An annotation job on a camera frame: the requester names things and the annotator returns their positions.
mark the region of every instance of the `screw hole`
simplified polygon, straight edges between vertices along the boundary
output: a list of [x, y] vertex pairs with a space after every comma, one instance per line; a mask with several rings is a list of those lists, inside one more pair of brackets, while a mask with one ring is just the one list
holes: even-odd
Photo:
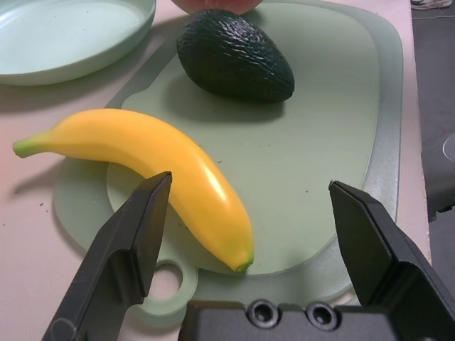
[[325, 307], [317, 307], [313, 310], [313, 316], [322, 325], [328, 325], [332, 321], [330, 311]]
[[268, 305], [260, 304], [255, 308], [255, 317], [261, 322], [269, 322], [273, 317], [273, 311]]
[[306, 308], [306, 316], [318, 329], [335, 330], [338, 327], [338, 316], [335, 310], [326, 303], [312, 303]]
[[279, 319], [278, 309], [269, 301], [258, 300], [250, 304], [247, 310], [250, 322], [258, 328], [273, 328]]

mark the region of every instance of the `red fruit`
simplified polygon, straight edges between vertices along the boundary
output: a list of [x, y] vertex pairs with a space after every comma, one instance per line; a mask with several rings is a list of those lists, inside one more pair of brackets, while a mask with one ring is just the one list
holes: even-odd
[[203, 9], [225, 9], [235, 14], [243, 14], [259, 5], [262, 0], [172, 0], [175, 5], [189, 14]]

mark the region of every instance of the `avocado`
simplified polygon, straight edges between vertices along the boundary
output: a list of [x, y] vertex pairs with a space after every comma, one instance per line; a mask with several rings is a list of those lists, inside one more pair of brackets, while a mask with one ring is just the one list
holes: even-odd
[[284, 56], [260, 28], [221, 9], [196, 13], [177, 40], [190, 79], [205, 91], [248, 102], [283, 102], [294, 92]]

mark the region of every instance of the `table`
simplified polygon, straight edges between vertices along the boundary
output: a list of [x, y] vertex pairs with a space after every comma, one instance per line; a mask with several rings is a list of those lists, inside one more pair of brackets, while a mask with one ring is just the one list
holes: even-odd
[[[404, 52], [404, 88], [398, 225], [430, 260], [417, 80], [409, 0], [334, 0], [386, 18]], [[47, 129], [74, 112], [103, 107], [164, 42], [184, 12], [158, 0], [153, 30], [119, 62], [72, 82], [46, 87], [0, 86], [0, 335], [39, 340], [64, 296], [84, 251], [63, 233], [52, 210], [61, 156], [17, 158], [12, 143]], [[127, 314], [119, 340], [176, 340], [178, 328], [154, 330]]]

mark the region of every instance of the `banana stem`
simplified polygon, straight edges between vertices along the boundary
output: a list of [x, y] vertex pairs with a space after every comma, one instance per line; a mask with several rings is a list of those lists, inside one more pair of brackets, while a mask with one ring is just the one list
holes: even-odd
[[27, 139], [22, 139], [14, 142], [13, 150], [19, 158], [26, 158], [28, 156], [41, 153], [43, 145], [41, 143], [44, 134], [38, 134]]

